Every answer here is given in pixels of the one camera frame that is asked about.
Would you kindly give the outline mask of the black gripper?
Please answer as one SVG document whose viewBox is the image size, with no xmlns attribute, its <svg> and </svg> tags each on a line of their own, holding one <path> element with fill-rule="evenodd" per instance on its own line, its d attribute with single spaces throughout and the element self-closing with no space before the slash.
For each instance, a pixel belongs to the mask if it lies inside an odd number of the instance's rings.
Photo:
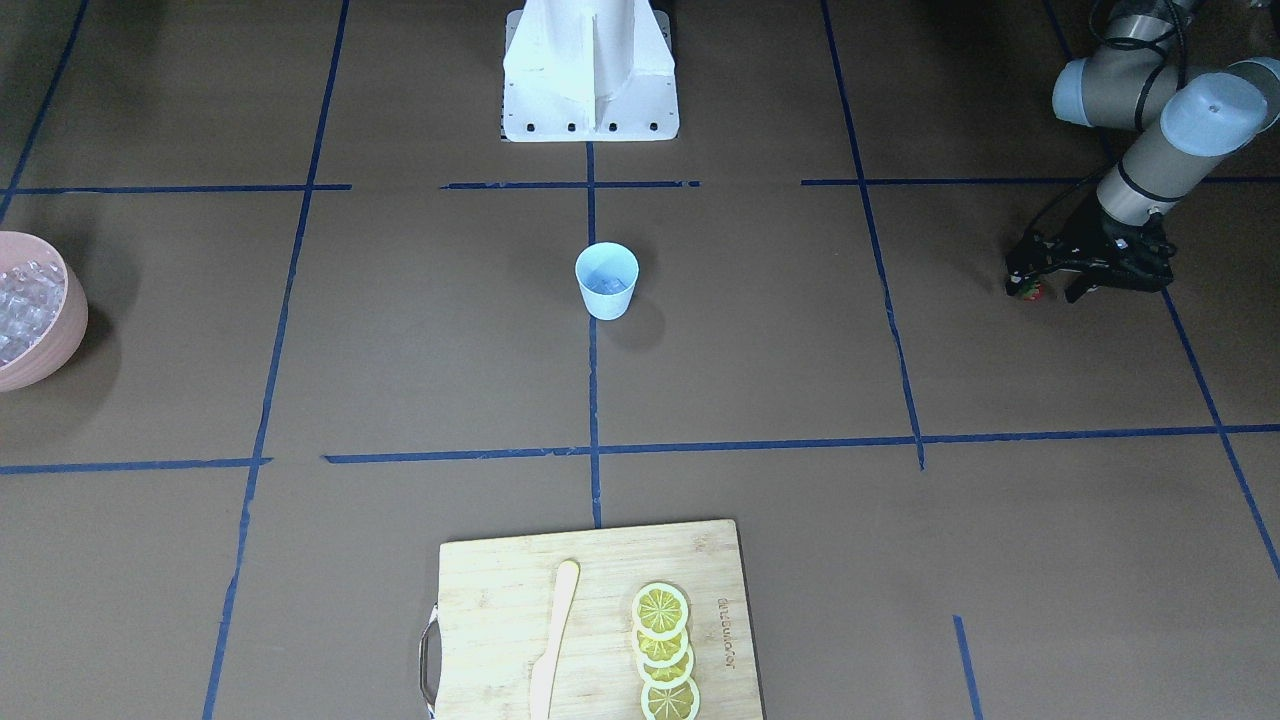
<svg viewBox="0 0 1280 720">
<path fill-rule="evenodd" d="M 1140 225 L 1129 225 L 1108 215 L 1097 199 L 1085 200 L 1046 245 L 1018 245 L 1005 255 L 1005 292 L 1015 293 L 1047 273 L 1076 274 L 1065 287 L 1068 304 L 1075 304 L 1098 287 L 1132 291 L 1161 291 L 1172 283 L 1172 242 L 1165 214 L 1152 211 Z"/>
</svg>

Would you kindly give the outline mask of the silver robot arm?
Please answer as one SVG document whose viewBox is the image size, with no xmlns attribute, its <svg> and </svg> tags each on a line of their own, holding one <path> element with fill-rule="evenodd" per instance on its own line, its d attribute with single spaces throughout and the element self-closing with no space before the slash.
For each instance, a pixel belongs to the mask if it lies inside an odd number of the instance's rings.
<svg viewBox="0 0 1280 720">
<path fill-rule="evenodd" d="M 1226 158 L 1277 123 L 1277 60 L 1192 67 L 1187 31 L 1198 1 L 1117 1 L 1094 32 L 1096 51 L 1059 73 L 1052 109 L 1076 126 L 1129 129 L 1132 146 L 1092 172 L 1089 193 L 1062 225 L 1034 222 L 1005 258 L 1005 291 L 1041 295 L 1043 279 L 1073 274 L 1075 302 L 1107 287 L 1158 293 L 1172 283 L 1176 246 L 1167 215 Z"/>
</svg>

